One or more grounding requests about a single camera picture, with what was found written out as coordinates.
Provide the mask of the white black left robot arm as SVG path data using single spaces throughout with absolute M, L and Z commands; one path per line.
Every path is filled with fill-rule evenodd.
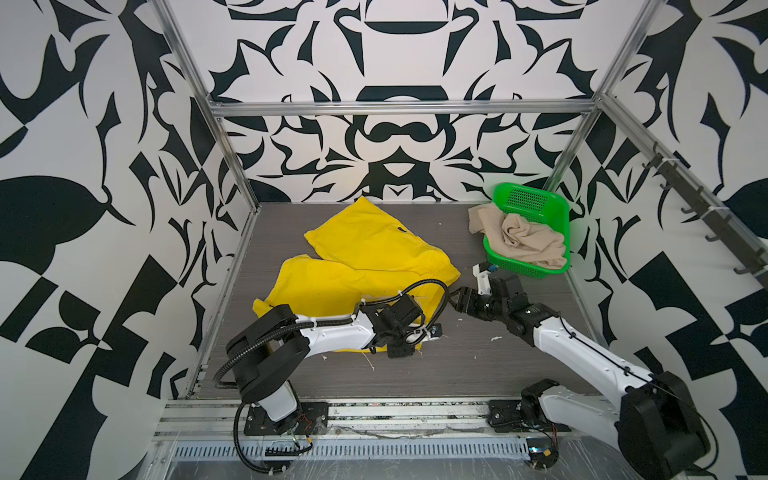
M 425 341 L 442 336 L 409 294 L 362 301 L 349 313 L 313 317 L 287 304 L 270 309 L 226 346 L 227 361 L 214 374 L 214 387 L 235 390 L 248 408 L 245 433 L 283 434 L 300 422 L 303 407 L 290 377 L 306 359 L 330 352 L 384 350 L 407 358 Z

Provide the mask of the yellow shorts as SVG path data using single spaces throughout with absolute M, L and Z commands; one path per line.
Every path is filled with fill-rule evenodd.
M 304 237 L 314 256 L 283 262 L 270 293 L 253 303 L 257 320 L 282 304 L 300 315 L 325 317 L 349 313 L 362 301 L 409 294 L 436 322 L 460 277 L 443 250 L 366 198 Z

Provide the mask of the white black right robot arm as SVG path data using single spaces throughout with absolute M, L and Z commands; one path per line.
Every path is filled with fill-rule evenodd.
M 517 412 L 493 410 L 491 428 L 553 435 L 565 425 L 617 450 L 644 479 L 671 479 L 693 471 L 696 461 L 711 451 L 708 424 L 681 378 L 669 371 L 653 373 L 610 352 L 560 312 L 531 302 L 516 276 L 481 273 L 476 287 L 460 287 L 446 301 L 461 314 L 503 324 L 598 392 L 577 394 L 555 380 L 541 380 L 522 390 Z

